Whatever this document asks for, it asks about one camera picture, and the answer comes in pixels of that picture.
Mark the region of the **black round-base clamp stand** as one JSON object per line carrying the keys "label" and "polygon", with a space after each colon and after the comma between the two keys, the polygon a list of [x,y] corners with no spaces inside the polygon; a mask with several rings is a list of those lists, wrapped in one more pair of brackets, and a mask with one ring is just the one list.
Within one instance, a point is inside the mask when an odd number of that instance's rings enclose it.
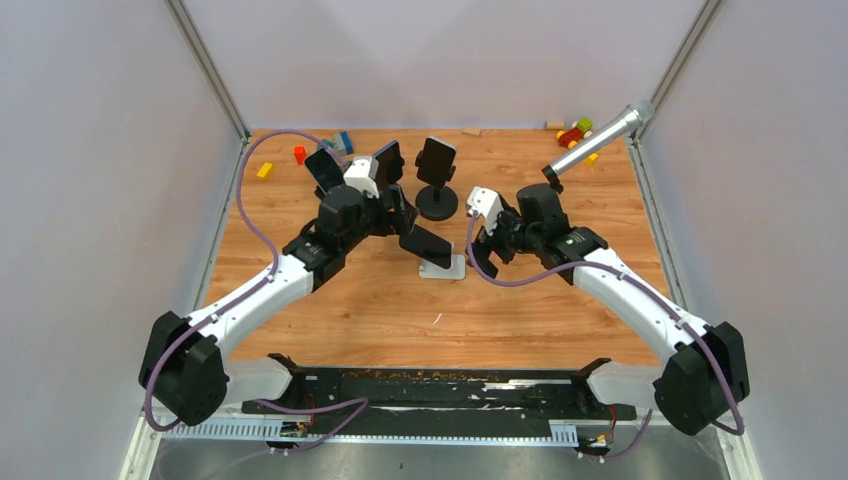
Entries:
{"label": "black round-base clamp stand", "polygon": [[415,206],[423,218],[430,221],[444,221],[456,213],[458,196],[449,186],[441,189],[426,186],[416,195]]}

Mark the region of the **black phone dark frame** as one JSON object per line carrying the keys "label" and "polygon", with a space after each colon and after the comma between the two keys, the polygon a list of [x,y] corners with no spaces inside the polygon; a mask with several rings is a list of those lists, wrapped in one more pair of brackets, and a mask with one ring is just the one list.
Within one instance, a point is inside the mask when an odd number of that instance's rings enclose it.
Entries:
{"label": "black phone dark frame", "polygon": [[399,246],[420,259],[428,260],[443,268],[450,264],[451,243],[421,226],[415,225],[409,235],[399,237]]}

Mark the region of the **silver aluminium phone stand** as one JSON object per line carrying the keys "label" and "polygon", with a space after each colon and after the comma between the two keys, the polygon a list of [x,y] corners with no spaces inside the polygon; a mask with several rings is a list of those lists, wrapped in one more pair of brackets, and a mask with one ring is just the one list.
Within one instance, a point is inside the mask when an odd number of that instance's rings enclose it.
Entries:
{"label": "silver aluminium phone stand", "polygon": [[466,276],[466,260],[462,254],[452,254],[450,264],[443,268],[428,260],[421,260],[419,277],[436,280],[463,280]]}

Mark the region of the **blue phone black screen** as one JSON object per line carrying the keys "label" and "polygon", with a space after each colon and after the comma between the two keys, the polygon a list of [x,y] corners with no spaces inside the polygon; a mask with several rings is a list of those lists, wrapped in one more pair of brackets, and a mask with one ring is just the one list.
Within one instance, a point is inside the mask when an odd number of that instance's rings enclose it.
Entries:
{"label": "blue phone black screen", "polygon": [[378,164],[375,182],[379,189],[385,189],[391,184],[396,184],[403,177],[405,160],[401,155],[397,140],[389,142],[378,150],[373,155],[373,159]]}

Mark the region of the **black phone silver frame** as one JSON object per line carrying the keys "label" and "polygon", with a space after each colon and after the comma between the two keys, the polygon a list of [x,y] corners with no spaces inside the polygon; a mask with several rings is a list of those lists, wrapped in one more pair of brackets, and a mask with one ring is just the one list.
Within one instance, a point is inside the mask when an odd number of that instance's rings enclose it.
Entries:
{"label": "black phone silver frame", "polygon": [[440,138],[429,136],[415,159],[416,177],[429,186],[442,189],[455,172],[457,148]]}

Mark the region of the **teal phone black screen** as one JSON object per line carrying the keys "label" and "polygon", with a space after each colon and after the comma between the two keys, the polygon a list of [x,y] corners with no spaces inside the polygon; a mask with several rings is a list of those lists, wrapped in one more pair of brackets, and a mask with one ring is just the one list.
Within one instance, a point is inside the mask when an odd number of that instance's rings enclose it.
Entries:
{"label": "teal phone black screen", "polygon": [[316,182],[315,195],[319,199],[333,188],[345,184],[342,168],[326,149],[319,148],[306,157],[304,166]]}

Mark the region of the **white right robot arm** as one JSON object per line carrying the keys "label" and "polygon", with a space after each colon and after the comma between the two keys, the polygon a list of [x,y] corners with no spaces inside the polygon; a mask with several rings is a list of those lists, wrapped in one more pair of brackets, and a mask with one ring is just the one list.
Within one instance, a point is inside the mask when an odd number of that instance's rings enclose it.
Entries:
{"label": "white right robot arm", "polygon": [[511,207],[494,190],[472,189],[466,254],[474,270],[508,288],[561,277],[614,313],[659,363],[594,361],[570,392],[575,411],[592,418],[609,405],[630,405],[659,411],[686,435],[708,426],[742,435],[739,405],[750,384],[741,332],[707,322],[646,283],[599,234],[571,224],[548,185],[527,186],[517,200]]}

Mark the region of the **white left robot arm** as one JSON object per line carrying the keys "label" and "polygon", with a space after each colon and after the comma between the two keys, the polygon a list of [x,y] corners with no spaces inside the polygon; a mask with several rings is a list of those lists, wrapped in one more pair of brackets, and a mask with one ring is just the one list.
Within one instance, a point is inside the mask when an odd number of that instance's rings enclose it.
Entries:
{"label": "white left robot arm", "polygon": [[156,431],[153,404],[194,426],[219,407],[268,399],[283,413],[306,400],[304,383],[270,358],[250,364],[251,380],[237,381],[225,361],[236,346],[274,314],[323,286],[345,266],[347,255],[370,236],[405,237],[417,212],[403,188],[390,185],[376,197],[352,186],[332,188],[310,220],[253,279],[211,305],[182,317],[172,311],[153,323],[138,381],[142,411]]}

